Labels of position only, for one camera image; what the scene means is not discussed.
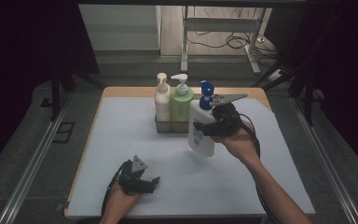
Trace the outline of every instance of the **table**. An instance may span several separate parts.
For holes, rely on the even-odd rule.
[[[128,217],[264,217],[250,173],[222,145],[216,144],[211,158],[203,158],[189,150],[186,134],[156,132],[154,90],[104,90],[65,215],[99,216],[114,172],[137,154],[149,166],[143,178],[150,180],[159,175],[161,179],[155,193],[145,195]],[[200,96],[200,88],[193,90]],[[307,214],[314,214],[264,91],[215,89],[220,94],[244,92],[249,98],[234,105],[251,117],[258,130],[262,162],[299,206]]]

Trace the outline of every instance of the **forearm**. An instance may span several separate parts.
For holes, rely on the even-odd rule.
[[[311,223],[296,202],[281,188],[262,163],[257,160],[245,164],[251,172],[272,215],[281,223]]]

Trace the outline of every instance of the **person's right hand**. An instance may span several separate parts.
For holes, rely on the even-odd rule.
[[[243,123],[253,130],[249,122],[243,121]],[[245,165],[260,161],[251,136],[242,128],[239,128],[230,136],[211,136],[211,138],[216,143],[223,144],[231,155],[238,158]]]

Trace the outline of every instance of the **pump bottle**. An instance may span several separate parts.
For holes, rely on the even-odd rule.
[[[166,82],[165,73],[159,73],[157,81],[155,92],[157,129],[159,133],[166,133],[171,128],[168,122],[171,121],[171,86]]]
[[[214,154],[214,140],[209,136],[204,136],[202,132],[197,131],[193,122],[201,122],[203,124],[215,123],[211,106],[214,86],[205,80],[201,81],[200,85],[202,97],[199,100],[190,102],[187,142],[190,147],[201,156],[211,157]]]
[[[181,82],[177,87],[172,88],[171,92],[171,121],[176,122],[172,128],[176,132],[187,133],[189,106],[190,101],[193,100],[194,92],[186,85],[186,74],[175,75],[171,79]]]

